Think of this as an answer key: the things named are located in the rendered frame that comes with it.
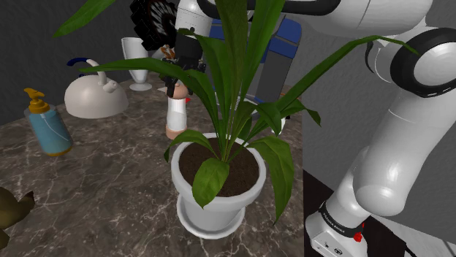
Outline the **white and wooden pepper mill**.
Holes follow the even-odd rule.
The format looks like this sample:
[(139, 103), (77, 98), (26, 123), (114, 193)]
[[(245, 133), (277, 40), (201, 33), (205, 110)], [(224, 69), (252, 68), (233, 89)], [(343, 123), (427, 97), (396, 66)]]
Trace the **white and wooden pepper mill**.
[(188, 88), (179, 80), (176, 82), (172, 97), (168, 97), (166, 135), (174, 139), (187, 129), (186, 98)]

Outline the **green plant in white pot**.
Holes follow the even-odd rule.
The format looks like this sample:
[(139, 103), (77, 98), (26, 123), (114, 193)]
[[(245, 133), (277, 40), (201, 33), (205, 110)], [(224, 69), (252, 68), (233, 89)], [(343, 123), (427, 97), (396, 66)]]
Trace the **green plant in white pot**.
[(176, 57), (146, 57), (98, 64), (88, 61), (83, 74), (147, 70), (178, 78), (187, 88), (187, 129), (171, 139), (164, 159), (171, 164), (177, 211), (187, 231), (218, 239), (234, 232), (246, 207), (260, 194), (267, 177), (273, 183), (275, 213), (291, 197), (294, 167), (289, 145), (279, 138), (281, 120), (304, 110), (299, 96), (356, 46), (357, 37), (315, 66), (285, 96), (252, 104), (245, 95), (281, 13), (303, 9), (311, 17), (339, 9), (338, 0), (180, 0), (176, 32), (202, 47), (205, 73), (183, 70)]

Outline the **white footed glass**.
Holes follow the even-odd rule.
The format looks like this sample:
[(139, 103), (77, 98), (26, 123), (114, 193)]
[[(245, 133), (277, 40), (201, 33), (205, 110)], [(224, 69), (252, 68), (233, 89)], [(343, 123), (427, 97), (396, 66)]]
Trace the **white footed glass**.
[[(142, 45), (143, 41), (137, 37), (124, 37), (121, 39), (123, 56), (127, 59), (146, 58), (148, 51)], [(152, 85), (147, 83), (147, 70), (129, 70), (134, 82), (129, 86), (133, 91), (147, 91), (152, 89)]]

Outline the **blue bottle with yellow pump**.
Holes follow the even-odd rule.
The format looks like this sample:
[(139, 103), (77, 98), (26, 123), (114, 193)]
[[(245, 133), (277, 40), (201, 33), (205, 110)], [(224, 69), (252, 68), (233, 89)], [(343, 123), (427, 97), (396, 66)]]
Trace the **blue bottle with yellow pump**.
[(30, 102), (24, 110), (34, 136), (48, 156), (62, 156), (72, 149), (73, 141), (57, 108), (45, 102), (44, 93), (33, 88), (24, 88)]

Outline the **olive green toy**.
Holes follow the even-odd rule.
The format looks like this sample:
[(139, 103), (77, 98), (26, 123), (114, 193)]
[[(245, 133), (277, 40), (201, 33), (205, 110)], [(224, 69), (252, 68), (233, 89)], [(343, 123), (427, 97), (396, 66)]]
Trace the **olive green toy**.
[(4, 230), (23, 220), (34, 209), (34, 206), (33, 191), (17, 200), (10, 191), (0, 187), (0, 250), (4, 249), (10, 240)]

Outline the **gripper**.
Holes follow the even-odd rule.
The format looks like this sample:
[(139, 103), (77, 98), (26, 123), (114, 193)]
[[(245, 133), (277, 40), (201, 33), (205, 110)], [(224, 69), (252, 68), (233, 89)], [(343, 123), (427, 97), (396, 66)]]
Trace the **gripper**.
[[(176, 64), (183, 70), (195, 69), (205, 73), (206, 64), (202, 62), (202, 47), (197, 39), (178, 32), (175, 41)], [(164, 76), (166, 94), (172, 98), (175, 92), (175, 84), (178, 78), (169, 75)]]

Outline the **blue and grey box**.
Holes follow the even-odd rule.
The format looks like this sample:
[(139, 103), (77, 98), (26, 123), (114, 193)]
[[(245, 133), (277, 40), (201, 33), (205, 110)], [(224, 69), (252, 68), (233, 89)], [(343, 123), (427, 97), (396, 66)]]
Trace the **blue and grey box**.
[(302, 28), (298, 22), (281, 14), (276, 28), (246, 93), (246, 98), (255, 103), (278, 100), (300, 43)]

